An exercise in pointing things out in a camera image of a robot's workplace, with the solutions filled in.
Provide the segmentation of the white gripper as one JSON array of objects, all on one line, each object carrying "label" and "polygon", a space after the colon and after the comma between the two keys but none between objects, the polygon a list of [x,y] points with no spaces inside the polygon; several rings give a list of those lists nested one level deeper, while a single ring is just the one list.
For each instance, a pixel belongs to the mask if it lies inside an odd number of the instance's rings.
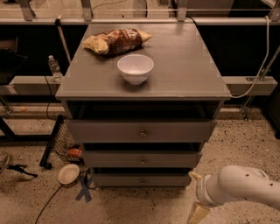
[{"label": "white gripper", "polygon": [[211,181],[217,184],[217,176],[201,176],[194,171],[190,171],[189,176],[192,179],[198,180],[196,184],[196,197],[202,205],[199,202],[194,202],[192,204],[192,209],[186,224],[199,224],[210,213],[209,207],[217,207],[219,205],[211,198],[208,191]]}]

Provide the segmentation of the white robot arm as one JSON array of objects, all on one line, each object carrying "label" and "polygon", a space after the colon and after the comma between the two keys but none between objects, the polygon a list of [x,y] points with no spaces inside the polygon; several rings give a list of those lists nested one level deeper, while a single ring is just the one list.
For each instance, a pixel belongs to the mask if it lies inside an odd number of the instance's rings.
[{"label": "white robot arm", "polygon": [[260,169],[229,165],[217,174],[201,176],[194,171],[189,176],[197,181],[196,197],[186,224],[199,224],[212,207],[228,202],[250,201],[280,210],[280,183],[271,180]]}]

